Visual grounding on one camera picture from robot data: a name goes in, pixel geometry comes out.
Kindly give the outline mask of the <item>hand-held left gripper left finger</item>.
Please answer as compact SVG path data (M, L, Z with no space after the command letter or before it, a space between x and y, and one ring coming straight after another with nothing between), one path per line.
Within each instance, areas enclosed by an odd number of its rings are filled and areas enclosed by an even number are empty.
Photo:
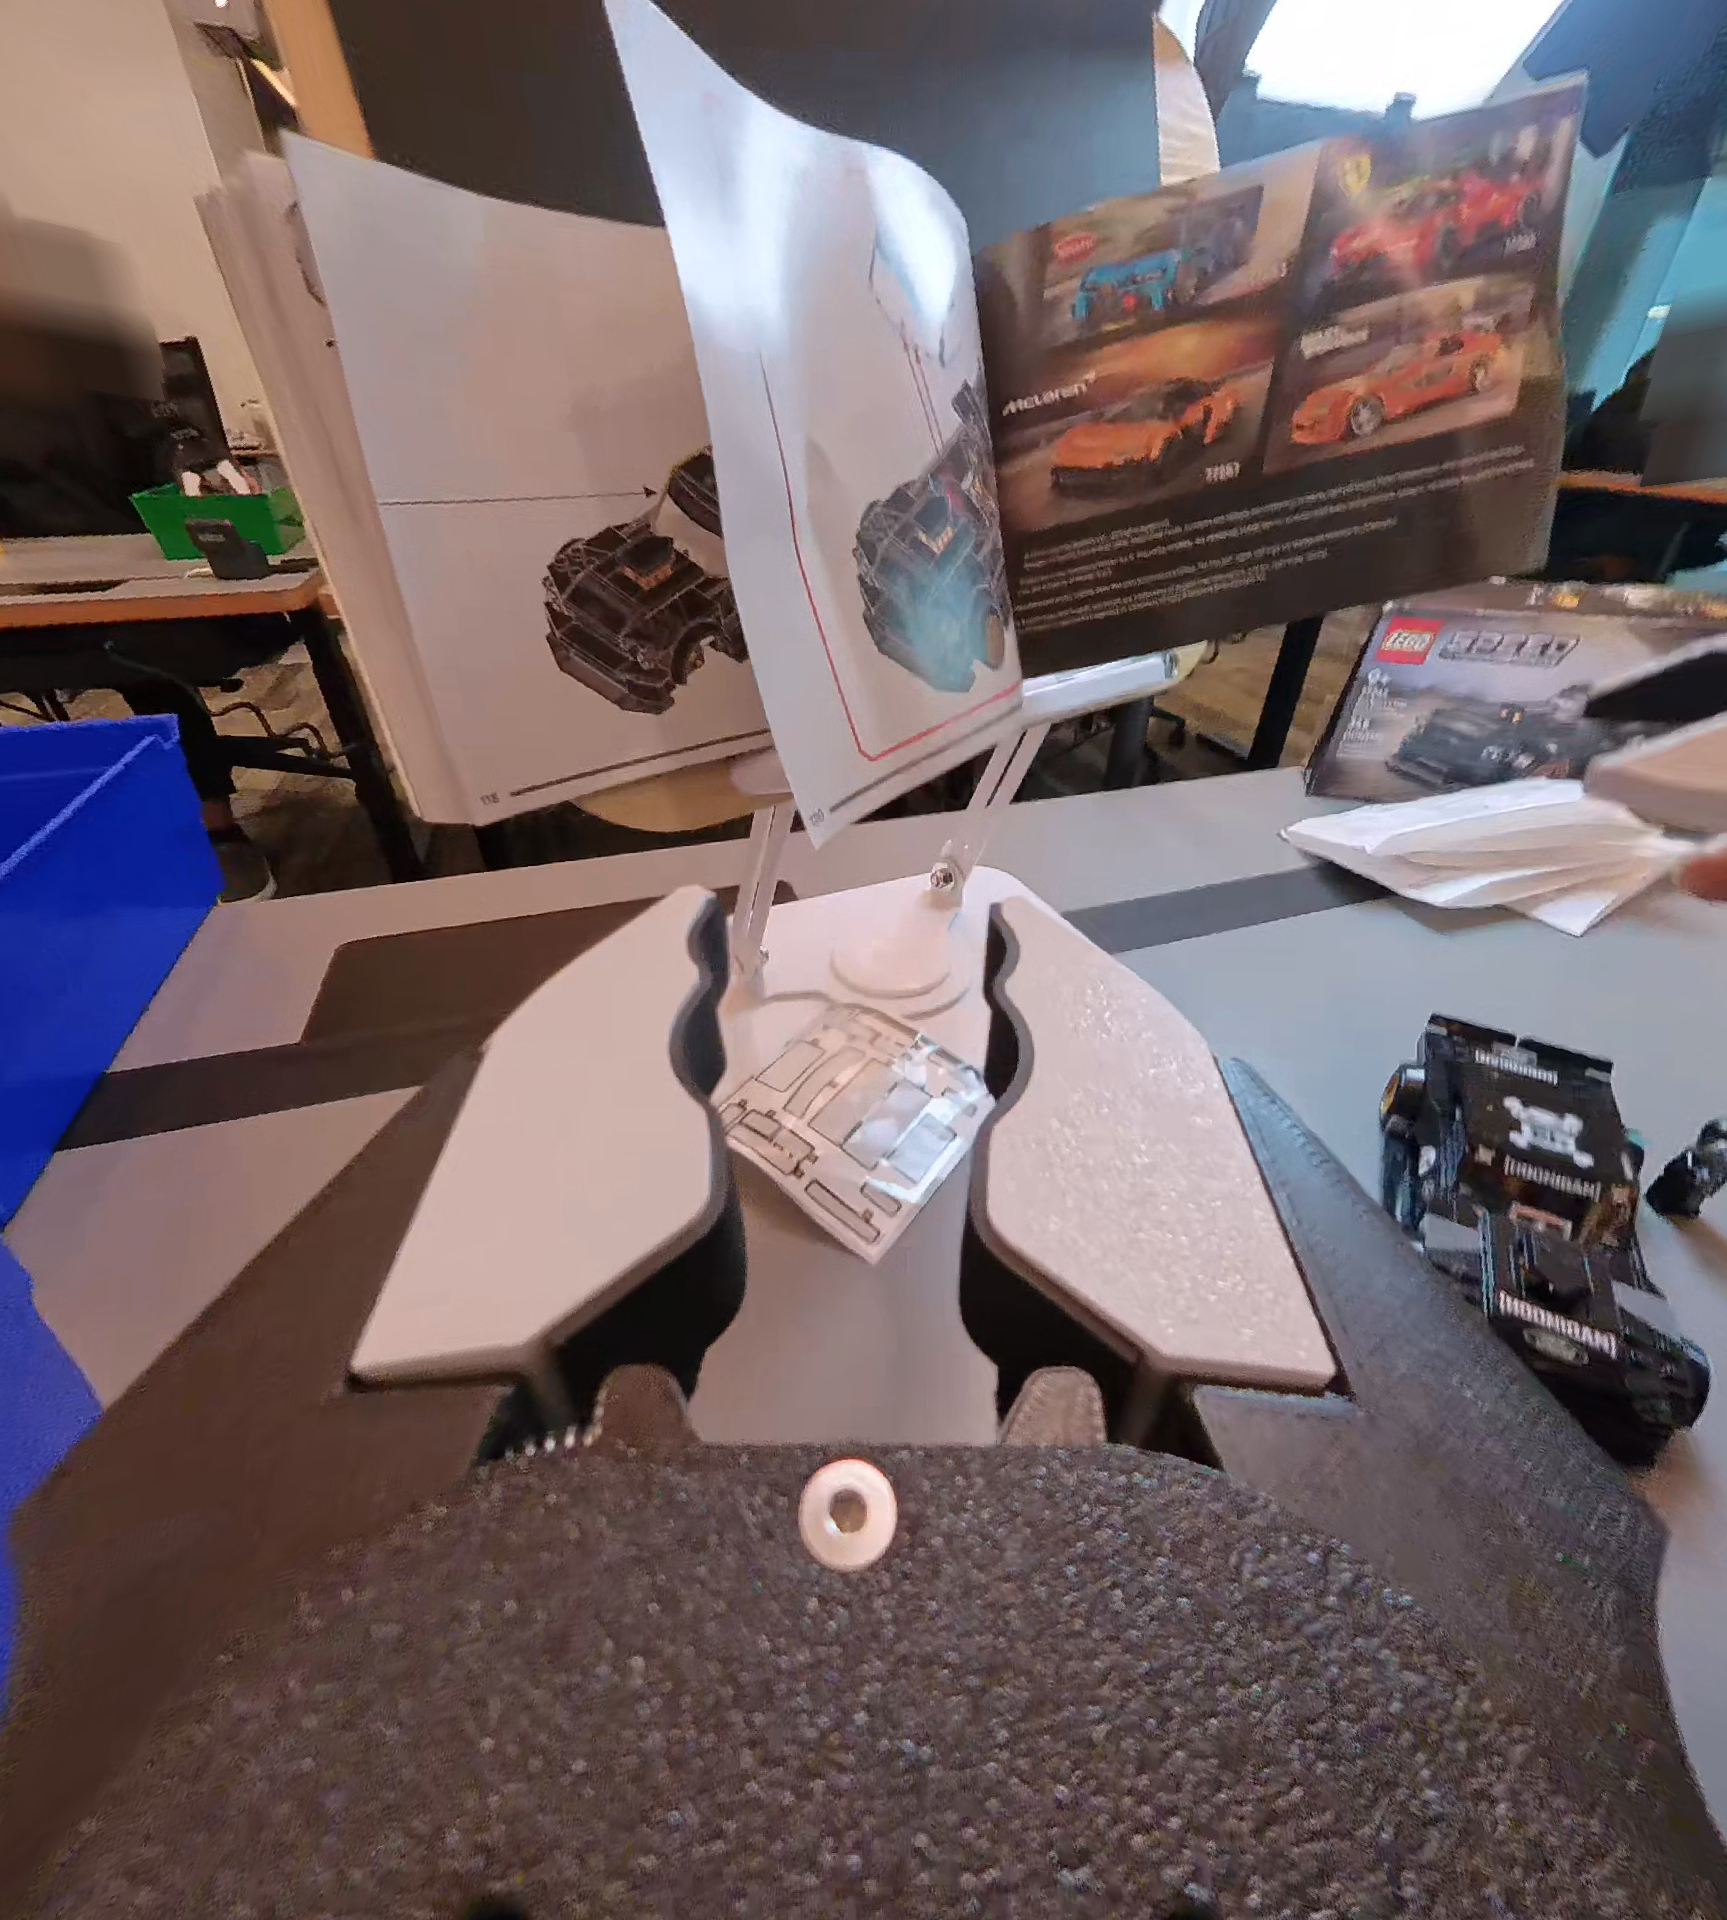
M589 1412L617 1366L691 1394L745 1292L725 1072L729 938L671 892L573 958L477 1050L359 1332L363 1387L521 1387Z

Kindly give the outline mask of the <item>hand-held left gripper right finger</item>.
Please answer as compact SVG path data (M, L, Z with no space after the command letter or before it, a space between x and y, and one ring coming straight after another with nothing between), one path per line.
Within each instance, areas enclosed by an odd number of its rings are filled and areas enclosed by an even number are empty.
M1316 1399L1328 1338L1210 1046L1035 899L989 912L961 1320L1009 1426L1087 1378L1115 1442L1177 1442L1196 1388Z

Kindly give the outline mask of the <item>black lego car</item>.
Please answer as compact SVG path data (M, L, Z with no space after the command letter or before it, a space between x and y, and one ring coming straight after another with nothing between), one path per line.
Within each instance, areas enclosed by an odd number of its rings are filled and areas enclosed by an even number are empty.
M1380 1204L1406 1240L1602 1452L1652 1469L1710 1377L1642 1263L1642 1147L1610 1064L1432 1015L1378 1123Z

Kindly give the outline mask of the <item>small black lego piece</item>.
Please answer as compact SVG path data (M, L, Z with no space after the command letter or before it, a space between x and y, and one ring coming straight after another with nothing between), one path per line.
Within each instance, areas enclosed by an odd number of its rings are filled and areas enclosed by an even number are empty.
M1644 1204L1664 1218L1696 1221L1702 1206L1727 1189L1727 1117L1706 1121L1694 1140L1672 1157L1644 1189Z

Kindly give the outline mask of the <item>lego instruction booklet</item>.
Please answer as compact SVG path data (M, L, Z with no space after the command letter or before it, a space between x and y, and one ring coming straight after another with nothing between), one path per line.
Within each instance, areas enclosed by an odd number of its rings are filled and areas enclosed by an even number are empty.
M971 246L663 4L659 225L303 133L203 198L419 814L777 748L813 841L1029 679L1534 572L1584 68Z

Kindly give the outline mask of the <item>black lego set box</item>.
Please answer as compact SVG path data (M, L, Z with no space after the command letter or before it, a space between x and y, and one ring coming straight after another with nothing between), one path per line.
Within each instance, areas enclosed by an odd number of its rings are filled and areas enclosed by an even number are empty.
M1306 761L1304 793L1398 804L1576 781L1656 726L1584 714L1590 689L1727 631L1727 594L1486 583L1382 606Z

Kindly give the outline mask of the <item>wooden office desk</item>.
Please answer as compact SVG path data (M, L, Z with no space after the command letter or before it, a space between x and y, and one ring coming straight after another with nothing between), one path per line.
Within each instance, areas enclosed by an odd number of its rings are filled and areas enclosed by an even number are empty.
M1564 468L1556 477L1554 510L1550 525L1574 514L1594 517L1634 509L1640 514L1682 521L1690 517L1727 519L1727 477L1690 479L1686 483L1644 483L1636 470L1620 468Z

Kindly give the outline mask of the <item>clear plastic parts bag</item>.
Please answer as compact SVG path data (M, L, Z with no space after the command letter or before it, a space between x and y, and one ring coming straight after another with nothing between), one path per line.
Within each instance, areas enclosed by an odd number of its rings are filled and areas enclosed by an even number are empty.
M1420 906L1490 911L1578 938L1694 852L1574 781L1512 781L1312 814L1286 847Z

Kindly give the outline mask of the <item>white sticker sheet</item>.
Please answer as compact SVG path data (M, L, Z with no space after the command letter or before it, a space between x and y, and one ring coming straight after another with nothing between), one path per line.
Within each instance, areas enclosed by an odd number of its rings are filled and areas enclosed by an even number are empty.
M731 1068L715 1106L731 1152L875 1266L967 1160L995 1100L983 1072L929 1034L827 1002Z

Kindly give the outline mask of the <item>white booklet stand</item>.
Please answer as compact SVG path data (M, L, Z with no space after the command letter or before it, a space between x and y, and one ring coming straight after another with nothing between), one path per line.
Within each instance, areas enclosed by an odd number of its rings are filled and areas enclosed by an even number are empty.
M1187 679L1204 650L1202 642L1190 642L1025 681L1017 714L995 732L971 798L949 819L947 838L923 876L895 882L887 904L841 911L839 935L827 949L837 996L909 1025L955 1007L977 982L983 952L983 935L967 904L971 875L1047 732L1071 719L1161 694ZM731 782L757 804L749 866L733 901L731 978L745 996L761 998L767 995L763 936L795 804L775 750L733 761Z

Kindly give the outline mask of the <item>black tripod stand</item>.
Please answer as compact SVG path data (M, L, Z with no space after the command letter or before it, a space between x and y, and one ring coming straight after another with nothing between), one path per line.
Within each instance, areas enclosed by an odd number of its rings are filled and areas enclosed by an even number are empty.
M1322 617L1304 617L1286 622L1268 681L1258 705L1258 719L1242 766L1248 773L1272 770L1292 730L1296 708L1306 684L1306 673L1318 646Z

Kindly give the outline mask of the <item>green storage bin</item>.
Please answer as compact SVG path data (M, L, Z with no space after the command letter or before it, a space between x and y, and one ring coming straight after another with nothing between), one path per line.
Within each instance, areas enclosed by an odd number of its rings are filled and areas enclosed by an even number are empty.
M299 500L287 486L271 493L187 495L177 484L161 484L131 493L129 506L167 563L197 563L203 557L189 533L195 523L225 523L269 558L293 552L305 538Z

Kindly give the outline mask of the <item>grey wood-edged desk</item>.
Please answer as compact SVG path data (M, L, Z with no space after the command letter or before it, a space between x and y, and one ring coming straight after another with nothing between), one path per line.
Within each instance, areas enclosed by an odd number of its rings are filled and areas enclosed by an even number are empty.
M233 773L297 775L353 786L389 876L417 882L425 860L395 793L323 567L279 563L217 581L163 561L145 536L13 540L0 557L0 699L177 686L193 702L235 693L243 674L305 652L327 744L287 732L221 732Z

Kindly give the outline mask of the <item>dark computer monitor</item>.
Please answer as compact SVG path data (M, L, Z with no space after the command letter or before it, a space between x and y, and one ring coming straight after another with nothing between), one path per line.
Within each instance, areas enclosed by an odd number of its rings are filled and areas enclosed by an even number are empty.
M161 397L101 376L49 397L0 399L0 536L143 534L133 495L175 483L183 428Z

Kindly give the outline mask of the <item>black partition panel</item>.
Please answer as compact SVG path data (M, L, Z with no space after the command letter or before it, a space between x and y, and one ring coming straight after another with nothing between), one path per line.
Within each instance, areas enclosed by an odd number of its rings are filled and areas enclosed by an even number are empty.
M509 203L657 226L597 2L333 2L375 156ZM1155 4L665 2L735 81L927 170L971 246L1161 183Z

